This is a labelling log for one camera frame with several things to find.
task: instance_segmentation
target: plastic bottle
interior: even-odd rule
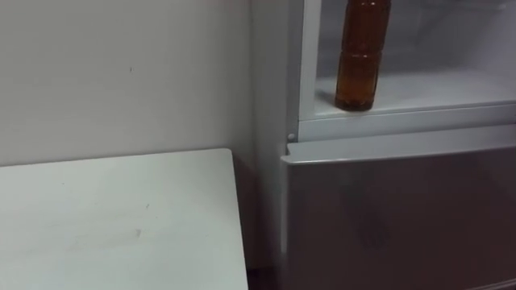
[[[343,110],[372,108],[389,25],[390,0],[349,0],[343,29],[335,105]]]

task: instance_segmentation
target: table top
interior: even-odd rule
[[[226,149],[0,168],[0,289],[247,289]]]

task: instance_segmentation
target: amber liquid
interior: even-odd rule
[[[372,108],[389,24],[390,0],[349,0],[344,24],[335,105]]]

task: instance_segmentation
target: bottle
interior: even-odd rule
[[[372,108],[390,7],[390,0],[347,3],[335,94],[335,105],[342,110]]]

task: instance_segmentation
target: refrigerator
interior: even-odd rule
[[[281,289],[516,288],[516,1],[393,0],[373,108],[333,105],[346,0],[252,0]]]

